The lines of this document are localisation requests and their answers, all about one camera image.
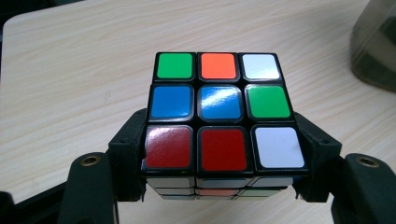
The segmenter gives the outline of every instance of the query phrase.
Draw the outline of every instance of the dark object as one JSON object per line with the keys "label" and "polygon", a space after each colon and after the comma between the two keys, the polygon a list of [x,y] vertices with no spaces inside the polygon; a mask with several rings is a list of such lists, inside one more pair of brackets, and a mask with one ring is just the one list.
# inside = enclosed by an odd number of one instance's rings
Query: dark object
{"label": "dark object", "polygon": [[105,153],[90,153],[73,161],[57,223],[119,223]]}
{"label": "dark object", "polygon": [[48,189],[21,203],[0,192],[0,223],[55,223],[64,196],[65,183]]}
{"label": "dark object", "polygon": [[145,195],[146,179],[139,175],[146,109],[136,111],[108,144],[114,190],[119,202],[137,202]]}
{"label": "dark object", "polygon": [[[104,153],[76,159],[64,184],[22,203],[0,194],[0,223],[118,223],[118,201],[143,199],[139,177],[146,109],[134,113]],[[341,144],[308,119],[295,114],[312,174],[294,184],[308,202],[326,202],[334,195],[334,223],[391,223],[396,220],[396,176],[382,161],[351,154],[338,156]]]}
{"label": "dark object", "polygon": [[396,175],[384,162],[349,154],[340,172],[346,193],[339,197],[334,193],[334,223],[394,223]]}
{"label": "dark object", "polygon": [[304,136],[305,156],[311,174],[293,184],[293,187],[309,203],[326,203],[330,164],[339,157],[342,144],[301,114],[295,113],[295,118]]}
{"label": "dark object", "polygon": [[352,71],[369,84],[396,91],[396,2],[371,0],[353,27]]}

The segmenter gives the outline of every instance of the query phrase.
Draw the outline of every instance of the black plastic bracket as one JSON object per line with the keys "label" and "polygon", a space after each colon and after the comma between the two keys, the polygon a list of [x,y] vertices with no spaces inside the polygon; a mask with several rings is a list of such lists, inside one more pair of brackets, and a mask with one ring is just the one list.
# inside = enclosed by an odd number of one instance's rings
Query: black plastic bracket
{"label": "black plastic bracket", "polygon": [[325,133],[314,123],[295,112],[295,118],[302,133],[304,153],[309,163],[309,176],[293,184],[297,196],[309,203],[326,203],[329,197],[331,164],[339,158],[342,144]]}
{"label": "black plastic bracket", "polygon": [[67,178],[58,224],[119,223],[110,162],[95,152],[73,161]]}
{"label": "black plastic bracket", "polygon": [[114,190],[119,202],[143,201],[146,193],[146,179],[139,174],[146,111],[144,108],[134,112],[108,143],[106,154],[110,158]]}

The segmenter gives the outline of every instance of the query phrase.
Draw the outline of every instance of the cube face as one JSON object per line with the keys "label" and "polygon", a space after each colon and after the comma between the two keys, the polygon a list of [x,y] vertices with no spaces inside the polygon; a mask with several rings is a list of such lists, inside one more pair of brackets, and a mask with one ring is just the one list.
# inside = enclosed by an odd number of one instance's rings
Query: cube face
{"label": "cube face", "polygon": [[262,200],[307,175],[273,53],[159,52],[141,175],[165,199]]}
{"label": "cube face", "polygon": [[190,127],[148,126],[147,132],[147,167],[186,168],[191,165],[192,129]]}
{"label": "cube face", "polygon": [[208,172],[244,171],[248,167],[245,136],[238,128],[203,128],[198,150]]}
{"label": "cube face", "polygon": [[297,132],[291,127],[257,127],[254,130],[262,167],[301,168],[303,153]]}
{"label": "cube face", "polygon": [[252,119],[288,119],[290,105],[281,86],[249,85],[246,87],[247,110]]}
{"label": "cube face", "polygon": [[198,53],[198,65],[202,81],[235,82],[240,78],[234,53]]}
{"label": "cube face", "polygon": [[152,86],[150,119],[189,120],[193,115],[193,90],[190,85]]}
{"label": "cube face", "polygon": [[280,80],[281,75],[273,54],[241,55],[244,78],[250,81]]}
{"label": "cube face", "polygon": [[208,122],[236,122],[243,116],[242,96],[235,86],[203,86],[198,91],[198,116]]}
{"label": "cube face", "polygon": [[155,81],[189,81],[195,77],[195,53],[167,52],[157,54]]}

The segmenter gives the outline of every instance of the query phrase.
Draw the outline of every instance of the green sticker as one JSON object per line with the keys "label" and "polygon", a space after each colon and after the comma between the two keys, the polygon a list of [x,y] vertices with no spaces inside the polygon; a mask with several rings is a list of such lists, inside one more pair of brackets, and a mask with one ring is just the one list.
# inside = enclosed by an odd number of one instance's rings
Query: green sticker
{"label": "green sticker", "polygon": [[258,119],[288,118],[285,92],[278,86],[252,86],[247,89],[250,111]]}
{"label": "green sticker", "polygon": [[192,56],[189,53],[162,53],[157,76],[160,78],[190,78]]}

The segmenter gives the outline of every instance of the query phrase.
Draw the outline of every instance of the colored sticker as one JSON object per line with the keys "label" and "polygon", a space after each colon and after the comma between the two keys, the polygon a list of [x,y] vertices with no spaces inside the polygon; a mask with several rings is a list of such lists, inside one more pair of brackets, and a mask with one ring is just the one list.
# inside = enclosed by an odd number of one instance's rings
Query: colored sticker
{"label": "colored sticker", "polygon": [[201,113],[204,119],[239,119],[241,103],[236,87],[203,87]]}
{"label": "colored sticker", "polygon": [[200,139],[202,166],[206,171],[243,171],[247,168],[241,130],[204,129]]}
{"label": "colored sticker", "polygon": [[151,116],[155,119],[187,118],[191,115],[192,93],[188,86],[157,86]]}
{"label": "colored sticker", "polygon": [[257,128],[255,135],[263,167],[301,168],[304,166],[300,143],[293,128]]}
{"label": "colored sticker", "polygon": [[183,126],[150,127],[146,139],[146,165],[183,168],[190,165],[192,130]]}
{"label": "colored sticker", "polygon": [[202,54],[201,76],[207,79],[236,78],[234,56],[231,53]]}
{"label": "colored sticker", "polygon": [[250,79],[278,79],[276,59],[272,54],[244,54],[245,76]]}
{"label": "colored sticker", "polygon": [[160,54],[157,76],[160,78],[192,77],[192,56],[189,53]]}
{"label": "colored sticker", "polygon": [[247,87],[248,106],[257,119],[288,118],[290,109],[286,95],[279,86]]}

